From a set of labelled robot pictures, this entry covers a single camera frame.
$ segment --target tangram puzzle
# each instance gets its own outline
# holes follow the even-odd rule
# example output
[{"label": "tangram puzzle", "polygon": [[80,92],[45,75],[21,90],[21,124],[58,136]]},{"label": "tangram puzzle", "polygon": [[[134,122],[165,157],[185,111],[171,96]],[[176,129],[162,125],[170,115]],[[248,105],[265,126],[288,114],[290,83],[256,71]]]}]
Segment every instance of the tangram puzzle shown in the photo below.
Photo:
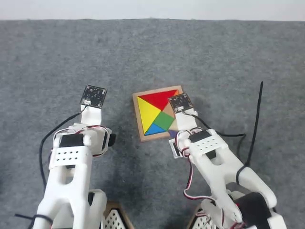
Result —
[{"label": "tangram puzzle", "polygon": [[181,86],[173,86],[132,95],[141,141],[169,137],[169,130],[177,130],[168,98],[181,93]]}]

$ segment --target carpet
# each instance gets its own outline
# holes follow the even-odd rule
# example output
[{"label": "carpet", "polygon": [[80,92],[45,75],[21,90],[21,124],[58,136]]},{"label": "carpet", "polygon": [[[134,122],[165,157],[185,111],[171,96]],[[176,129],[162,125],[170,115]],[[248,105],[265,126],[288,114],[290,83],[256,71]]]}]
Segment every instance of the carpet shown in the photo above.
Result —
[{"label": "carpet", "polygon": [[[91,84],[108,88],[103,124],[118,135],[94,160],[91,187],[120,202],[137,229],[184,229],[199,204],[183,196],[189,165],[167,139],[140,143],[132,93],[182,85],[214,129],[248,134],[245,159],[261,80],[252,168],[287,227],[305,228],[304,50],[305,22],[0,21],[0,228],[30,223],[13,215],[34,215],[42,199],[40,141],[80,110]],[[235,152],[238,139],[225,140]],[[209,193],[196,170],[190,194]]]}]

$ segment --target red triangle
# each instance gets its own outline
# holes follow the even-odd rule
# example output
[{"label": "red triangle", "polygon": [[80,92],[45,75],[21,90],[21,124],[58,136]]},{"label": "red triangle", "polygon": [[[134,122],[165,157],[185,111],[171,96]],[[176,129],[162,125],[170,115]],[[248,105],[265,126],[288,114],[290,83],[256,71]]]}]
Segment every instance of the red triangle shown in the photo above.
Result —
[{"label": "red triangle", "polygon": [[157,92],[153,94],[145,94],[139,96],[141,99],[145,100],[146,102],[150,103],[151,105],[163,110],[167,103],[168,98],[175,95],[177,90],[170,90],[165,92]]}]

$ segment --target white wall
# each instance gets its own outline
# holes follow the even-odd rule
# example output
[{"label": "white wall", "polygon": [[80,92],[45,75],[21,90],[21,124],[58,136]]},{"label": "white wall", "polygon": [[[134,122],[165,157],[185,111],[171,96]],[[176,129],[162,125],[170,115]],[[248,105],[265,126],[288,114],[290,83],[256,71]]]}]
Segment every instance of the white wall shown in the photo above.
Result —
[{"label": "white wall", "polygon": [[134,18],[305,21],[305,0],[0,0],[0,20]]}]

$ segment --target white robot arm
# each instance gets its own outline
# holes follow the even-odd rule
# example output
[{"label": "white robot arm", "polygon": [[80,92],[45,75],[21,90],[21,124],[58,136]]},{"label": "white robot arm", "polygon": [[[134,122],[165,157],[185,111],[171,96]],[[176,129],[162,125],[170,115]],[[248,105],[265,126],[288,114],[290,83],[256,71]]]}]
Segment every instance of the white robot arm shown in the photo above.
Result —
[{"label": "white robot arm", "polygon": [[[198,216],[207,216],[219,229],[286,229],[282,216],[275,212],[277,200],[273,191],[251,168],[241,170],[243,163],[215,130],[197,127],[196,111],[179,107],[179,103],[185,104],[188,99],[186,94],[180,96],[184,98],[179,95],[174,98],[174,106],[181,111],[176,113],[179,132],[176,139],[169,142],[175,157],[180,153],[190,162],[191,173],[184,195],[203,200],[203,212]],[[192,181],[192,164],[209,185],[210,197],[186,194]],[[236,188],[230,191],[227,186],[232,183]]]},{"label": "white robot arm", "polygon": [[102,190],[89,190],[91,166],[94,157],[113,145],[115,136],[111,129],[101,126],[104,89],[87,86],[86,90],[81,123],[54,135],[48,182],[34,229],[104,228],[107,197]]}]

